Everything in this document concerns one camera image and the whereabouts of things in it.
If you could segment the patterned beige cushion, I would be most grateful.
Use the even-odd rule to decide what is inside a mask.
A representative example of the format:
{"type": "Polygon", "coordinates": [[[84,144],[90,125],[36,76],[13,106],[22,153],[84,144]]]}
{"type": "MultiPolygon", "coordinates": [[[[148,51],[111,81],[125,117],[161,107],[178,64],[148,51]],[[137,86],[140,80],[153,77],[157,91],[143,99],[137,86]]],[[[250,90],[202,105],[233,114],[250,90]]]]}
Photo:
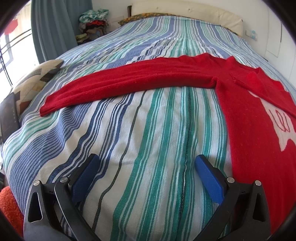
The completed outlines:
{"type": "Polygon", "coordinates": [[[33,98],[59,72],[64,60],[54,59],[37,66],[13,88],[15,94],[16,111],[20,116],[30,105],[33,98]]]}

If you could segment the orange fuzzy sleeve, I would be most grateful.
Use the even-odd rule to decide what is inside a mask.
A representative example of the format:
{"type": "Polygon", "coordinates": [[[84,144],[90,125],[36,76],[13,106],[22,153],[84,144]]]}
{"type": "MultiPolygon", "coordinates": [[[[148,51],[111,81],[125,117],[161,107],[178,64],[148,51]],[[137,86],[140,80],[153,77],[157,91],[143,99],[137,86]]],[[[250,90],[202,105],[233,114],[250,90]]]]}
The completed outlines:
{"type": "Polygon", "coordinates": [[[24,217],[9,186],[6,186],[1,190],[0,206],[4,216],[16,232],[23,237],[24,217]]]}

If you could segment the yellow patterned pillow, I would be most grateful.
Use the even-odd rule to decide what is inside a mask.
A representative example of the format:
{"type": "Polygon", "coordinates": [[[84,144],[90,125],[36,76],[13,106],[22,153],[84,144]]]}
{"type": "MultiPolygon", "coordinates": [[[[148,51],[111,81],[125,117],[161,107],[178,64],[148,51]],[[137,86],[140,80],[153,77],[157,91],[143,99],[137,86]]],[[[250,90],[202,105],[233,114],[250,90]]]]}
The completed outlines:
{"type": "Polygon", "coordinates": [[[127,23],[135,22],[141,19],[159,17],[159,16],[179,16],[179,15],[173,15],[168,13],[143,13],[139,15],[129,16],[128,18],[119,21],[118,24],[122,27],[127,23]]]}

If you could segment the red knit sweater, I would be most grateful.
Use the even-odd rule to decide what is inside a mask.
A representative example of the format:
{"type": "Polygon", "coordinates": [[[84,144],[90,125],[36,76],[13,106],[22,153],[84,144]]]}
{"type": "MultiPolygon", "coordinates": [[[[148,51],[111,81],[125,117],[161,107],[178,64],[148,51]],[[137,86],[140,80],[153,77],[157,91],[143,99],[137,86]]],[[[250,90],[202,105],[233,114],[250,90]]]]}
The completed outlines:
{"type": "Polygon", "coordinates": [[[57,183],[95,154],[77,207],[101,240],[193,240],[214,203],[194,165],[259,180],[271,233],[295,204],[295,88],[258,55],[92,50],[63,65],[37,96],[39,136],[7,168],[21,210],[39,179],[57,183]]]}

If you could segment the striped blue green bedspread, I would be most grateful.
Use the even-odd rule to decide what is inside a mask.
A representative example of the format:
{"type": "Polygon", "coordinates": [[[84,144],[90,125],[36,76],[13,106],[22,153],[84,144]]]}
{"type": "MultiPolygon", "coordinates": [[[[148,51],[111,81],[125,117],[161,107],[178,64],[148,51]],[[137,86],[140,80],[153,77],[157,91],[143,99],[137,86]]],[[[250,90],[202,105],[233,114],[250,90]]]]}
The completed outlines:
{"type": "Polygon", "coordinates": [[[205,155],[232,173],[226,121],[213,89],[169,87],[63,108],[41,117],[45,99],[82,76],[158,57],[209,53],[261,68],[295,88],[241,37],[180,16],[128,23],[63,55],[64,64],[2,145],[4,171],[21,212],[32,183],[69,176],[90,154],[100,167],[79,205],[102,240],[192,240],[216,208],[194,169],[205,155]]]}

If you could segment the teal curtain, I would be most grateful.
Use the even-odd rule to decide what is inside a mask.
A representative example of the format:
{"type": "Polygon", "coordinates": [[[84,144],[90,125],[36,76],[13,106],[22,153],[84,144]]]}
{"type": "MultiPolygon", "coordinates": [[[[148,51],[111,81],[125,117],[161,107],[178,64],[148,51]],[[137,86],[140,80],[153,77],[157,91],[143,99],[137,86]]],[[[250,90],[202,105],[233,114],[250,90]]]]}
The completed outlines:
{"type": "Polygon", "coordinates": [[[39,63],[53,60],[78,46],[79,16],[92,1],[31,1],[31,30],[39,63]]]}

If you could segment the pile of clothes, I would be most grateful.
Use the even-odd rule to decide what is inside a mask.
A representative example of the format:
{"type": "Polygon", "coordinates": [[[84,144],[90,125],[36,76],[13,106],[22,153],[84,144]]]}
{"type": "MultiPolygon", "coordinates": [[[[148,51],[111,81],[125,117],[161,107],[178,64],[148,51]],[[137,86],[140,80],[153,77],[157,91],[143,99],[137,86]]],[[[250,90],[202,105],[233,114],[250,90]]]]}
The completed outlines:
{"type": "Polygon", "coordinates": [[[82,45],[106,35],[109,25],[108,15],[108,9],[89,10],[82,13],[78,20],[81,34],[75,36],[77,44],[82,45]]]}

